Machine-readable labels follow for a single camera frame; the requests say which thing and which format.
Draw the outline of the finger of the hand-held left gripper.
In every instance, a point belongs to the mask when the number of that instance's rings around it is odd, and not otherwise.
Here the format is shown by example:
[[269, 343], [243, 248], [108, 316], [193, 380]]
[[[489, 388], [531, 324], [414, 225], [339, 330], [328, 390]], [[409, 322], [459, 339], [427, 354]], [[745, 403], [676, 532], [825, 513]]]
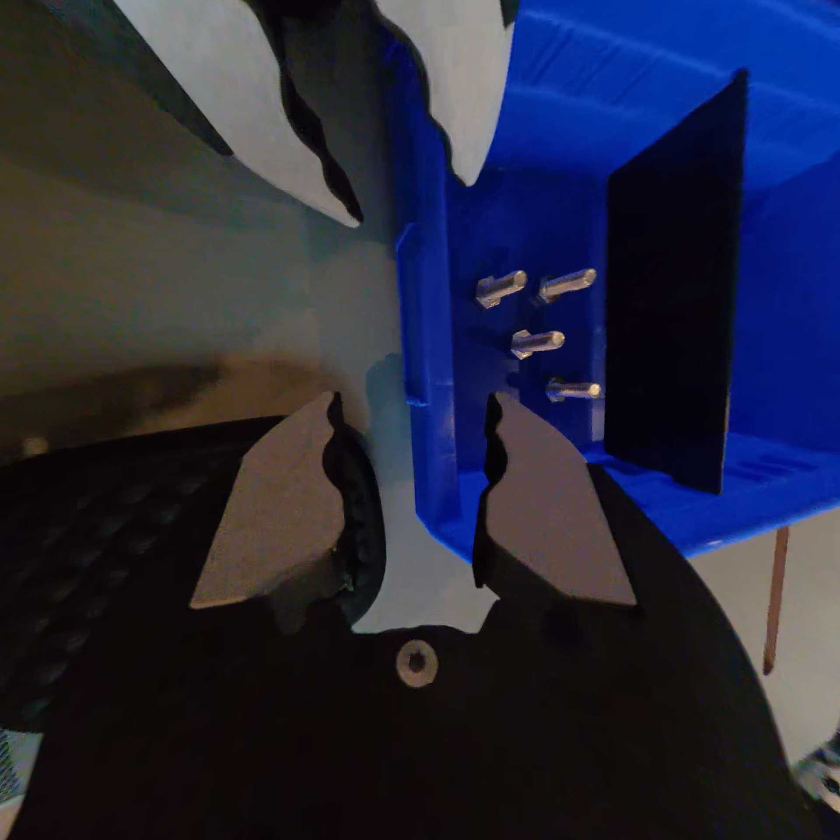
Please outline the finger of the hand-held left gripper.
[[361, 225], [361, 206], [322, 122], [288, 75], [282, 37], [269, 33], [255, 2], [116, 5], [237, 162], [322, 215]]
[[376, 1], [384, 21], [422, 68], [427, 110], [442, 131], [449, 167], [478, 180], [501, 113], [517, 1]]

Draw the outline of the blue plastic bin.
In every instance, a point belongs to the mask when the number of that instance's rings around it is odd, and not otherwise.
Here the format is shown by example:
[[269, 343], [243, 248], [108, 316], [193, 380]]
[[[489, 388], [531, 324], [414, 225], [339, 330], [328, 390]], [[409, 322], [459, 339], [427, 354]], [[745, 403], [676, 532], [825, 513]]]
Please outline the blue plastic bin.
[[[488, 395], [509, 391], [601, 463], [686, 556], [838, 507], [838, 2], [521, 2], [477, 182], [448, 171], [421, 71], [385, 35], [395, 256], [416, 512], [470, 562]], [[609, 176], [749, 72], [728, 441], [718, 496], [603, 450]], [[545, 277], [594, 268], [550, 306]], [[477, 282], [524, 270], [484, 310]], [[511, 336], [558, 350], [518, 360]]]

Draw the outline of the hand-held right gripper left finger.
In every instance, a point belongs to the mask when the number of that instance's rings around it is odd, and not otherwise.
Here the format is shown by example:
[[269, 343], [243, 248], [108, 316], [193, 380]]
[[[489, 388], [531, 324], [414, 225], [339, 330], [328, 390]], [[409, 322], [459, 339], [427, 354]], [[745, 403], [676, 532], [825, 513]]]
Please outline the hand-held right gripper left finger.
[[385, 563], [375, 471], [341, 394], [323, 392], [242, 458], [189, 606], [263, 601], [293, 634], [325, 601], [353, 627], [380, 593]]

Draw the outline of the silver hex bolt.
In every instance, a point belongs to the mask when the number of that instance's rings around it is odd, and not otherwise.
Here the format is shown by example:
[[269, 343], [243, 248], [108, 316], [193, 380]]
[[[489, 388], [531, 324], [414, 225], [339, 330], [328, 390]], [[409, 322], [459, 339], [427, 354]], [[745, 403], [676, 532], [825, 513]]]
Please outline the silver hex bolt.
[[524, 270], [517, 269], [504, 276], [488, 276], [476, 284], [476, 304], [484, 310], [500, 305], [501, 300], [522, 291], [528, 283]]
[[549, 378], [544, 392], [551, 403], [568, 400], [596, 401], [603, 397], [602, 386], [596, 382], [566, 381], [559, 376]]
[[523, 329], [511, 336], [510, 352], [520, 361], [537, 353], [550, 352], [560, 349], [565, 343], [565, 335], [561, 331], [531, 333]]
[[540, 306], [550, 306], [563, 295], [582, 291], [593, 286], [597, 278], [594, 268], [586, 268], [564, 276], [546, 276], [541, 279], [535, 301]]

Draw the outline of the black quilted wrist rest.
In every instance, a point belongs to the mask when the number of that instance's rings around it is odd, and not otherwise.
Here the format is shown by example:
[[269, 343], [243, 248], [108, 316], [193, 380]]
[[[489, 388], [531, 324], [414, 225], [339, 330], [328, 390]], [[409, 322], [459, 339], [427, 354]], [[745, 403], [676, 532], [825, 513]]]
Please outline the black quilted wrist rest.
[[63, 448], [2, 468], [2, 729], [46, 730], [120, 609], [189, 603], [263, 416]]

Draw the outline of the person's black printed shirt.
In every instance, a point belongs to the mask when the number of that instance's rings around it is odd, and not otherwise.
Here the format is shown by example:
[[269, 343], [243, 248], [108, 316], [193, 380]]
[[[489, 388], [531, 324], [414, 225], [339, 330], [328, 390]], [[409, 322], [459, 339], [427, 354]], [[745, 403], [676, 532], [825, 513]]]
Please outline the person's black printed shirt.
[[814, 802], [839, 813], [839, 729], [795, 765], [793, 777]]

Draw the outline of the black bin divider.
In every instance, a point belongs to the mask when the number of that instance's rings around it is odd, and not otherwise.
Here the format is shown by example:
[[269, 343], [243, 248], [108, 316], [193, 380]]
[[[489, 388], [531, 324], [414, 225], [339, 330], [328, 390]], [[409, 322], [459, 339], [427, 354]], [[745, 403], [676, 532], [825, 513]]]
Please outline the black bin divider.
[[720, 495], [728, 439], [749, 72], [606, 187], [607, 454]]

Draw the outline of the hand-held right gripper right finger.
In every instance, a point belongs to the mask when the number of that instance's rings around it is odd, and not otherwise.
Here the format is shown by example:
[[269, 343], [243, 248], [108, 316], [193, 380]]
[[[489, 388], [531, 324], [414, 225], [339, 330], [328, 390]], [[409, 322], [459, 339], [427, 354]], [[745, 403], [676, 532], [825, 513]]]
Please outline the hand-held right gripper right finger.
[[531, 607], [562, 599], [635, 607], [637, 596], [581, 452], [504, 392], [486, 404], [487, 486], [472, 571], [478, 588]]

